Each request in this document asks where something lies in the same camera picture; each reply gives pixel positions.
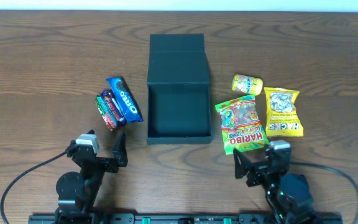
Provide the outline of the green Haribo gummy bag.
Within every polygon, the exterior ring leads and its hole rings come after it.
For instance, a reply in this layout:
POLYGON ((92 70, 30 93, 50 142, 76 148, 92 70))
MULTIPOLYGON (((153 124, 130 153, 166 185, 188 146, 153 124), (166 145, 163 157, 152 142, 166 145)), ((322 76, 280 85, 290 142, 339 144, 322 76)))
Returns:
POLYGON ((263 148, 269 143, 256 110, 254 95, 219 103, 215 109, 221 119, 223 148, 227 155, 263 148))

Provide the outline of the yellow Hacks candy bag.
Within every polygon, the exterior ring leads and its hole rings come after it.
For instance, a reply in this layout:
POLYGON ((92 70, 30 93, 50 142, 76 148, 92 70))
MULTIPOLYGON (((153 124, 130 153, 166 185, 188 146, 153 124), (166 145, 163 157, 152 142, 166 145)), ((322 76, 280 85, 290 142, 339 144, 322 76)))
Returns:
POLYGON ((267 105, 266 135, 268 137, 302 137, 303 126, 297 114, 295 101, 298 90, 265 87, 267 105))

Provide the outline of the blue Oreo cookie pack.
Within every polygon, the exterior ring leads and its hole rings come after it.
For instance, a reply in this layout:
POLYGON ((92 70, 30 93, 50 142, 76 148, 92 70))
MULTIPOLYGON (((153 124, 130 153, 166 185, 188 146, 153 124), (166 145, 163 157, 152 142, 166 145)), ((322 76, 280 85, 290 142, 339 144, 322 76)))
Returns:
POLYGON ((142 122, 143 118, 140 114, 138 106, 135 104, 130 91, 127 89, 124 80, 121 77, 107 78, 113 95, 124 115, 127 123, 142 122))

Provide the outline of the yellow Mentos gum bottle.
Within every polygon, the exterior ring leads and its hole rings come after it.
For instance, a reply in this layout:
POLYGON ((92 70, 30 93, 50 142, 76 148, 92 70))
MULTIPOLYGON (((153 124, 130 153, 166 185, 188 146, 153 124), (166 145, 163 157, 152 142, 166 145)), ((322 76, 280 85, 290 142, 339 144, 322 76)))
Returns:
POLYGON ((242 92, 248 95, 259 95, 263 89, 263 81, 260 78, 236 74, 232 80, 232 91, 242 92))

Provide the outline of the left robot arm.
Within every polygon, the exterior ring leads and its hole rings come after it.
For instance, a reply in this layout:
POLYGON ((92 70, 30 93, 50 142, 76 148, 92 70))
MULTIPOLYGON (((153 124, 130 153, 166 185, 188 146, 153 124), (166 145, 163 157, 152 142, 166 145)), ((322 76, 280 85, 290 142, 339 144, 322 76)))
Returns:
POLYGON ((109 223, 110 217, 94 207, 105 173, 117 173, 128 163, 126 135, 122 133, 111 152, 113 157, 98 157, 98 137, 91 130, 72 140, 65 150, 80 167, 79 172, 67 172, 57 181, 58 208, 55 223, 109 223))

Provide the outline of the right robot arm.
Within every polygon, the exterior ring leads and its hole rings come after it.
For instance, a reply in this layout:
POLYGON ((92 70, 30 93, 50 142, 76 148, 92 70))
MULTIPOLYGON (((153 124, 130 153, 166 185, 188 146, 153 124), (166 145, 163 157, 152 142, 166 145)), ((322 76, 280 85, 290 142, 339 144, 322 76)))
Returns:
POLYGON ((262 186, 277 223, 322 223, 303 175, 289 173, 291 148, 265 145, 266 161, 251 162, 233 150, 235 178, 246 177, 248 187, 262 186))

